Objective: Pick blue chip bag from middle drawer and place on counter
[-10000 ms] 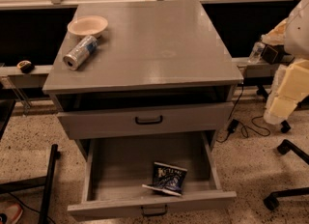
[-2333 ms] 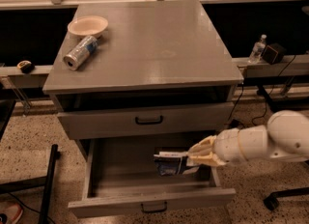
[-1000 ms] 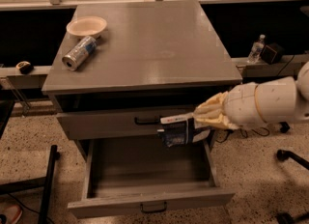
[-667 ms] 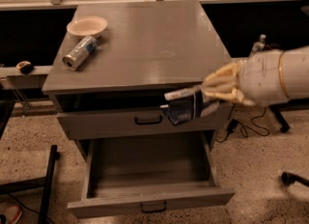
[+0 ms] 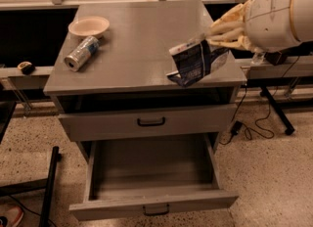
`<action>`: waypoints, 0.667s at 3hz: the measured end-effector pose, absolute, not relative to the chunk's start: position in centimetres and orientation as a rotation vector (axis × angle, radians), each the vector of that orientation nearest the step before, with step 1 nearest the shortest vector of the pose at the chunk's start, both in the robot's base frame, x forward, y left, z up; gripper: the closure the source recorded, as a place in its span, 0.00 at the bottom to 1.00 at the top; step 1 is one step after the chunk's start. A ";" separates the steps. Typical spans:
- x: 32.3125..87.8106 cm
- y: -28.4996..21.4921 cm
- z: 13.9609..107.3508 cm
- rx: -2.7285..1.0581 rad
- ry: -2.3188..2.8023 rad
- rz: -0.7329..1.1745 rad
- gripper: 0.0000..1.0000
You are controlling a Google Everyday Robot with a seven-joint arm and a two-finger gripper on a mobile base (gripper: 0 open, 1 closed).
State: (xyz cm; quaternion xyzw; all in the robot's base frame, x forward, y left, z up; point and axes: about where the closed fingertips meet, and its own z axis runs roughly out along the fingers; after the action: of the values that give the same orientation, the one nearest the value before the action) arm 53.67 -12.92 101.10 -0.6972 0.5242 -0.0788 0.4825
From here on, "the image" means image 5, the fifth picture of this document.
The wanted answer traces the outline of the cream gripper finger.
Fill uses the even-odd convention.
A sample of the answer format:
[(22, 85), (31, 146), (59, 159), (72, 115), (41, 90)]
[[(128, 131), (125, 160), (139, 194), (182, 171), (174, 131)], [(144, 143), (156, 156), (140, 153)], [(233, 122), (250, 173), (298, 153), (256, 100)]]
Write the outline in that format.
[(227, 32), (231, 32), (236, 29), (241, 29), (244, 27), (243, 22), (225, 22), (225, 23), (213, 23), (208, 31), (208, 36), (223, 34)]
[(209, 45), (213, 45), (216, 47), (232, 48), (237, 50), (245, 50), (246, 46), (248, 45), (248, 38), (242, 35), (240, 35), (239, 38), (235, 41), (218, 41), (214, 40), (212, 36), (207, 36), (205, 39)]

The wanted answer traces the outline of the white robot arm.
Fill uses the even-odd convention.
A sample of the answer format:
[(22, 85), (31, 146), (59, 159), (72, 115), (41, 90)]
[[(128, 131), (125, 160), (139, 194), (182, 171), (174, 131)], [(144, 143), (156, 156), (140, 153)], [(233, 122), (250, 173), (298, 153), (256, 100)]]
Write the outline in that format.
[(313, 0), (248, 0), (209, 28), (209, 44), (274, 53), (313, 41)]

